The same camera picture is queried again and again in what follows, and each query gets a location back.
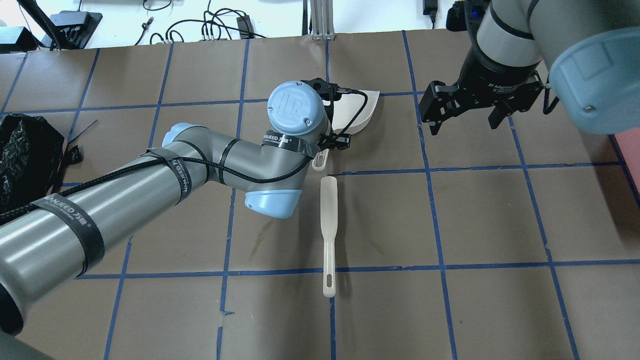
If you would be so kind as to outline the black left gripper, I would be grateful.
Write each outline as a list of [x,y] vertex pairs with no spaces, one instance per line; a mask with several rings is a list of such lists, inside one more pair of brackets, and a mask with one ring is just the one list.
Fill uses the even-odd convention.
[[335,102],[340,101],[343,95],[352,94],[353,90],[350,88],[343,88],[336,83],[327,82],[320,77],[310,80],[301,80],[303,84],[306,84],[313,88],[318,96],[323,101],[327,101],[328,104],[324,105],[324,111],[327,115],[328,126],[327,133],[320,136],[317,145],[320,150],[347,150],[351,145],[350,134],[335,133],[333,130],[333,120],[335,112]]

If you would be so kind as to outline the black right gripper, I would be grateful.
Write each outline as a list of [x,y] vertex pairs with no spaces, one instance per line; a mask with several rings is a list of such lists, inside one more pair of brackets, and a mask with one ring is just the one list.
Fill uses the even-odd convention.
[[492,130],[498,129],[514,112],[527,112],[542,93],[537,72],[542,60],[526,66],[510,66],[494,61],[477,43],[472,43],[457,79],[452,85],[433,80],[419,102],[423,123],[437,136],[442,123],[470,110],[492,109],[487,117]]

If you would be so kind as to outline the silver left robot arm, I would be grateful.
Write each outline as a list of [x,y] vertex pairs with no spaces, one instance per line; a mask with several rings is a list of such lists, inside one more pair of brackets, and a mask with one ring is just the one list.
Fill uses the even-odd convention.
[[358,89],[316,78],[277,86],[266,104],[262,143],[178,123],[162,146],[118,170],[1,215],[1,330],[23,330],[28,310],[65,282],[102,262],[127,239],[207,182],[245,192],[248,209],[289,218],[317,153],[346,150],[332,130],[333,104]]

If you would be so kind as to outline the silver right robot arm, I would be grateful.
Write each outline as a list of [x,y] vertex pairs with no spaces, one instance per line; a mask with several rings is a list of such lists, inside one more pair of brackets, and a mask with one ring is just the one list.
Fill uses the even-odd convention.
[[430,82],[419,102],[432,135],[476,109],[496,129],[540,94],[544,114],[561,103],[583,132],[639,127],[637,0],[457,0],[446,28],[471,46],[457,81]]

